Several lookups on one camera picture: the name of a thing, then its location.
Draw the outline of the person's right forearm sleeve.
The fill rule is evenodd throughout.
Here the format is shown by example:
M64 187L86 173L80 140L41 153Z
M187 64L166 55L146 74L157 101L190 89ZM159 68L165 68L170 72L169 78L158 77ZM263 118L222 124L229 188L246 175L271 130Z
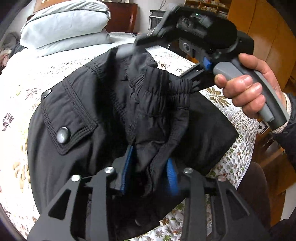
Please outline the person's right forearm sleeve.
M287 112L290 119L278 129L272 131L273 138L285 149L289 162L295 169L295 96L284 94L287 101Z

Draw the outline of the person's right hand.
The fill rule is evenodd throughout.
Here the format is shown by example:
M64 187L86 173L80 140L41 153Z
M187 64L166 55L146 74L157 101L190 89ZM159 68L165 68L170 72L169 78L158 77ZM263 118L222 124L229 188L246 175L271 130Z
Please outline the person's right hand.
M276 76L266 62L253 55L241 53L238 59L242 65L249 69L259 71L269 82L283 106L287 107L285 94L281 91ZM249 118L259 118L259 111L264 107L265 97L262 94L262 85L254 83L249 75L241 75L231 80L226 80L222 74L215 76L215 84L223 90L223 95L230 98L232 103L242 108L244 114Z

